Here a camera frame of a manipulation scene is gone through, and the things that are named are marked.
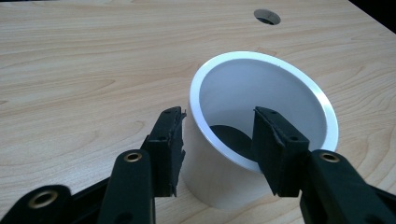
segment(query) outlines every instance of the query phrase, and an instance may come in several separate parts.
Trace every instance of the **light wood tabletop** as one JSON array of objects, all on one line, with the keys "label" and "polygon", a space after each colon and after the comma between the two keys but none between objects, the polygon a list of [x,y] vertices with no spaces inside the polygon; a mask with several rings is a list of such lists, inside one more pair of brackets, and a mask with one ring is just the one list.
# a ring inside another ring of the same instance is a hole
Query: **light wood tabletop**
[{"label": "light wood tabletop", "polygon": [[[264,24],[267,8],[281,18]],[[0,217],[25,193],[76,193],[140,148],[159,114],[188,106],[210,58],[248,50],[293,64],[326,93],[337,152],[396,194],[396,34],[347,0],[99,0],[0,3]],[[235,211],[197,200],[180,178],[157,223],[304,223],[298,198]]]}]

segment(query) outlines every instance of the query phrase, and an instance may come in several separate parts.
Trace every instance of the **white cup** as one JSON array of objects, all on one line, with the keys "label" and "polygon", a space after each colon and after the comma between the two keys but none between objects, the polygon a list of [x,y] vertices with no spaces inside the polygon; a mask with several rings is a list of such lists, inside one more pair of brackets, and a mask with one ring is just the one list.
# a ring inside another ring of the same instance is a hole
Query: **white cup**
[{"label": "white cup", "polygon": [[234,127],[250,138],[255,106],[278,111],[310,140],[310,150],[335,151],[338,124],[328,98],[302,71],[278,58],[228,52],[196,72],[185,118],[181,175],[190,192],[218,209],[237,209],[271,190],[259,165],[231,150],[211,131]]}]

